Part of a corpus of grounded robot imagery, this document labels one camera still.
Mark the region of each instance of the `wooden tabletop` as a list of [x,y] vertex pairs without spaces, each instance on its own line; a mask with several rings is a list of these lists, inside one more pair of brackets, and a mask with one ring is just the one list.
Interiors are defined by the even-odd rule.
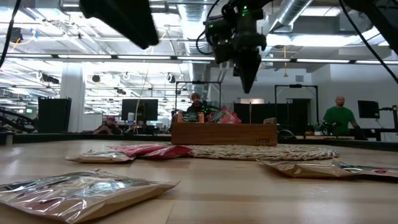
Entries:
[[[136,160],[132,164],[77,164],[63,157],[131,141],[65,141],[0,148],[0,183],[103,169],[150,180],[176,181],[158,198],[95,223],[268,224],[397,223],[397,185],[370,180],[293,179],[257,162],[209,159]],[[398,167],[398,153],[332,147],[348,164]],[[2,223],[49,222],[0,206]]]

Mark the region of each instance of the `black cable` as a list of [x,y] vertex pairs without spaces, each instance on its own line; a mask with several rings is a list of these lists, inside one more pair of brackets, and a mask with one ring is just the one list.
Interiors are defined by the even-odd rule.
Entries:
[[[210,17],[210,13],[211,13],[212,10],[214,9],[214,7],[216,7],[216,5],[218,4],[219,1],[220,1],[220,0],[216,0],[216,1],[214,2],[214,4],[211,5],[210,10],[209,10],[209,13],[208,13],[207,16],[206,16],[206,20]],[[199,49],[199,40],[200,40],[200,37],[203,36],[203,34],[205,34],[205,31],[206,31],[206,29],[205,29],[201,34],[199,34],[199,36],[198,36],[198,38],[197,38],[197,41],[195,42],[195,45],[196,45],[197,50],[199,51],[199,53],[201,53],[201,54],[203,54],[203,55],[211,55],[212,52],[202,52],[202,51]]]
[[4,48],[2,50],[2,54],[1,54],[1,58],[0,58],[0,68],[2,67],[2,65],[3,65],[3,63],[4,63],[5,59],[6,59],[8,46],[9,46],[10,40],[11,40],[12,27],[14,26],[14,18],[15,18],[15,15],[17,14],[17,12],[18,12],[19,6],[21,5],[21,1],[22,0],[17,0],[17,2],[15,3],[15,7],[14,7],[14,10],[12,12],[11,20],[10,20],[10,23],[8,24],[6,42],[4,43]]
[[338,0],[341,5],[341,9],[343,10],[344,15],[346,15],[349,23],[353,26],[355,32],[359,35],[362,42],[366,45],[366,47],[372,52],[372,54],[377,58],[377,60],[381,63],[381,65],[387,70],[387,72],[391,75],[394,81],[398,84],[398,78],[395,76],[394,72],[384,63],[383,59],[373,50],[373,48],[369,45],[365,37],[362,35],[361,31],[359,31],[358,27],[356,27],[352,18],[348,15],[347,9],[344,7],[343,0]]

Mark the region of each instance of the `rope mat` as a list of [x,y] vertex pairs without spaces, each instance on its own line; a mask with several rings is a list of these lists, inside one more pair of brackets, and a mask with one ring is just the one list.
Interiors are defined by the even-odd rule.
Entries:
[[188,146],[190,156],[207,159],[255,161],[307,161],[338,157],[332,149],[303,145],[278,144],[277,146]]

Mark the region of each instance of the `person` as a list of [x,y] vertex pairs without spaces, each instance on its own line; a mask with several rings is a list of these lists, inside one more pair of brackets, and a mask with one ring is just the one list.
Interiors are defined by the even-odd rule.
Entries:
[[188,107],[187,112],[202,112],[202,103],[200,101],[199,93],[192,93],[191,96],[192,105]]
[[112,117],[106,118],[104,124],[93,132],[93,134],[121,134],[121,133],[122,132],[116,126],[114,118]]
[[344,136],[347,135],[348,132],[348,123],[354,128],[358,127],[358,124],[355,121],[353,112],[344,107],[345,98],[343,96],[336,97],[336,105],[334,107],[329,108],[323,119],[328,123],[336,123],[337,125],[333,128],[334,136]]

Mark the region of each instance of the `pink bag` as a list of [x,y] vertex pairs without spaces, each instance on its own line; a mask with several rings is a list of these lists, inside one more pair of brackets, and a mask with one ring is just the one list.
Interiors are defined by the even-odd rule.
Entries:
[[132,146],[108,146],[115,151],[126,153],[129,157],[145,157],[148,159],[170,159],[183,156],[192,149],[185,146],[162,146],[159,144],[137,144]]

